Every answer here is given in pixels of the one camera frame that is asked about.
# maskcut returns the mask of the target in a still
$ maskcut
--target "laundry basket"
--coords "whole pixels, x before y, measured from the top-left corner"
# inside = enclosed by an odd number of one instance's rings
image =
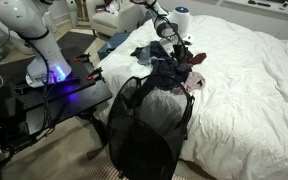
[[[184,94],[163,90],[169,85]],[[172,178],[193,104],[193,96],[168,76],[131,77],[123,85],[108,120],[110,157],[121,178]]]

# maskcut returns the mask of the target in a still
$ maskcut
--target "rug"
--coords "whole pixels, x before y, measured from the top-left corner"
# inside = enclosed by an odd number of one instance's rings
[[[106,146],[94,159],[85,165],[90,179],[96,180],[117,180],[119,172],[115,169],[109,155],[109,148]],[[187,180],[177,174],[173,175],[172,180]]]
[[[85,52],[95,39],[96,36],[90,34],[68,31],[57,41],[57,43],[61,49],[77,47],[81,50],[81,52]]]

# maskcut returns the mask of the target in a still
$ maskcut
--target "wall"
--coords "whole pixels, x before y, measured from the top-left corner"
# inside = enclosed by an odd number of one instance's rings
[[[160,5],[169,11],[177,6],[184,6],[192,15],[220,17],[254,31],[265,32],[279,39],[288,39],[288,15],[228,2],[223,2],[222,6],[216,6],[214,0],[209,1],[212,3],[207,4],[195,0],[158,0]]]
[[[60,25],[70,20],[66,1],[54,1],[53,5],[50,7],[50,11],[56,25]]]

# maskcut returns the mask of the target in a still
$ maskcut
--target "white bed sheet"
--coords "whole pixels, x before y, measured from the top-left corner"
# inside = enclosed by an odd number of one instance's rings
[[[288,41],[210,16],[192,17],[189,33],[189,50],[207,54],[192,68],[206,85],[191,93],[181,158],[217,179],[288,179]],[[99,63],[114,96],[129,77],[151,72],[130,54],[158,39],[148,21]],[[107,122],[109,111],[99,118]]]

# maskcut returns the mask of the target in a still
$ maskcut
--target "black cloth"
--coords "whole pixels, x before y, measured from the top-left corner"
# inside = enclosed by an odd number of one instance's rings
[[[155,60],[152,61],[153,71],[152,75],[164,75],[169,76],[177,80],[179,83],[185,82],[189,72],[192,72],[190,66],[186,64],[182,64],[178,66],[178,62],[173,58],[168,58],[165,60]],[[177,87],[174,81],[170,81],[170,79],[165,78],[157,84],[157,87],[162,90],[172,90]]]
[[[150,57],[169,58],[169,55],[165,52],[159,41],[152,41],[148,46],[150,46]],[[131,56],[136,56],[136,58],[139,59],[143,49],[144,47],[137,47],[135,51],[131,53]]]
[[[188,50],[187,47],[185,47],[186,49],[186,54],[184,59],[181,59],[184,56],[184,51],[183,51],[183,46],[182,45],[174,45],[174,54],[172,55],[174,58],[176,58],[180,63],[187,61],[190,58],[193,58],[193,54],[191,53],[191,51]]]

